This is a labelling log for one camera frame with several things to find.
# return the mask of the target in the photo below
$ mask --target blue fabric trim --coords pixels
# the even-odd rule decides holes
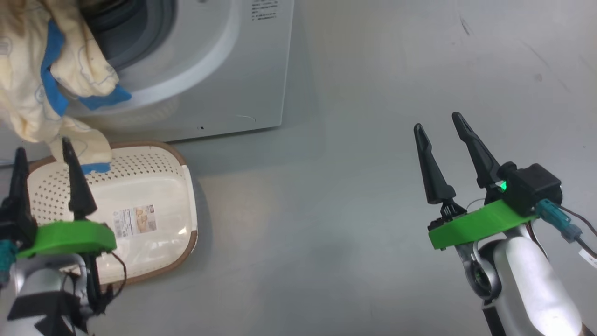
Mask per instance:
[[[89,175],[94,171],[97,173],[107,173],[110,171],[110,163],[90,163],[82,164],[83,174]]]
[[[102,106],[116,105],[121,102],[126,102],[131,99],[131,94],[126,91],[120,84],[117,84],[114,91],[105,97],[91,96],[91,97],[79,97],[79,100],[83,105],[87,106],[88,109],[94,111],[101,108]]]
[[[50,106],[61,117],[66,112],[69,101],[58,91],[58,84],[50,72],[50,66],[60,56],[60,49],[63,45],[64,35],[60,32],[54,20],[50,20],[48,22],[48,44],[45,47],[44,59],[41,62],[41,83],[44,85],[45,95]]]

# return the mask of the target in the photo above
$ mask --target gray floor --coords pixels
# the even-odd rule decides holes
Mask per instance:
[[[501,162],[554,172],[565,204],[597,221],[594,13],[581,0],[298,1],[283,126],[177,145],[200,184],[197,250],[127,288],[93,330],[489,335],[456,252],[427,238],[439,207],[412,129],[426,127],[461,204],[484,193],[453,111]],[[538,234],[596,330],[597,270]]]

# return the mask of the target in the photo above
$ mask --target laundry basket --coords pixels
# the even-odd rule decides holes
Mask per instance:
[[[197,242],[197,212],[189,169],[173,147],[153,141],[113,143],[111,170],[87,175],[97,211],[89,220],[107,223],[114,251],[127,265],[127,283],[180,265]],[[48,157],[30,165],[29,200],[38,225],[72,221],[68,167]],[[100,283],[123,280],[112,256],[97,258]]]

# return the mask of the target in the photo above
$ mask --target black cable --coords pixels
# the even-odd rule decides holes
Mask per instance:
[[[533,243],[535,243],[539,247],[541,252],[543,252],[543,255],[545,256],[545,258],[547,258],[549,260],[549,257],[547,256],[547,252],[545,252],[545,250],[539,243],[539,239],[537,239],[537,236],[535,235],[535,230],[533,229],[533,222],[527,222],[525,224],[525,226],[527,227],[528,235],[531,237],[531,240],[533,241]]]
[[[594,259],[597,259],[597,253],[595,253],[590,247],[589,245],[587,245],[587,243],[584,242],[584,240],[582,240],[580,237],[575,239],[576,242],[580,245],[580,247],[583,248],[583,250],[587,251],[587,253],[593,257]]]
[[[124,272],[124,280],[120,284],[120,288],[118,288],[118,292],[116,292],[116,294],[114,294],[114,297],[112,298],[114,300],[115,298],[118,297],[118,295],[120,295],[120,293],[122,293],[122,289],[127,284],[127,265],[114,252],[111,252],[111,254],[114,256],[114,258],[116,258],[116,260],[118,260],[118,262],[120,262],[120,264],[122,265],[122,271]]]
[[[566,209],[565,207],[563,207],[563,206],[561,206],[561,205],[559,205],[559,204],[556,204],[556,205],[557,205],[557,207],[558,207],[558,208],[560,208],[560,209],[562,209],[562,210],[564,210],[564,211],[568,212],[570,215],[572,215],[572,216],[575,216],[576,218],[578,218],[578,219],[580,219],[581,221],[583,221],[583,222],[584,222],[584,223],[585,223],[585,224],[586,224],[586,225],[589,227],[589,229],[591,230],[591,232],[592,232],[594,235],[596,235],[596,236],[597,236],[597,230],[595,230],[595,228],[593,227],[593,225],[592,225],[592,224],[591,224],[591,223],[590,223],[590,222],[589,222],[589,221],[588,221],[588,220],[587,220],[585,217],[582,217],[582,216],[581,216],[581,215],[579,215],[578,213],[575,213],[575,212],[573,212],[573,211],[571,211],[571,210],[568,210],[568,209]]]

